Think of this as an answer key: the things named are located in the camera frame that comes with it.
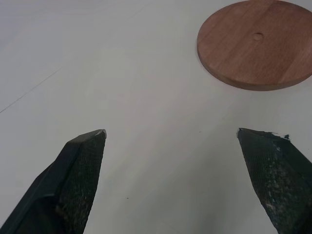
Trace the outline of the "round wooden base disc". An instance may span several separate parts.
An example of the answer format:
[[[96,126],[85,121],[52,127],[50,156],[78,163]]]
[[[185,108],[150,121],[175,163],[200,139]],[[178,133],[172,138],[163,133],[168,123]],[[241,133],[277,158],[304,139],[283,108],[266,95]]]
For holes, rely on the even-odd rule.
[[[205,69],[237,88],[278,90],[312,76],[312,11],[290,2],[223,7],[204,21],[196,43]]]

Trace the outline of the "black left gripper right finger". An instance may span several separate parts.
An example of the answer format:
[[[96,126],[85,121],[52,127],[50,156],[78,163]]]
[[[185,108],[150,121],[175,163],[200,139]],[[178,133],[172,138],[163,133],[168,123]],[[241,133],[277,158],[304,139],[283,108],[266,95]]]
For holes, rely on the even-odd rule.
[[[239,128],[253,189],[278,234],[312,234],[312,162],[289,135]]]

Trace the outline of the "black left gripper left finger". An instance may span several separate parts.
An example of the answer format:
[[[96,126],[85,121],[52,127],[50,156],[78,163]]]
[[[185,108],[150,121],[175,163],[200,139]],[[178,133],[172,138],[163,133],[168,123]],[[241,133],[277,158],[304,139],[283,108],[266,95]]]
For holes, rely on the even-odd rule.
[[[104,129],[68,141],[0,228],[0,234],[83,234],[96,195]]]

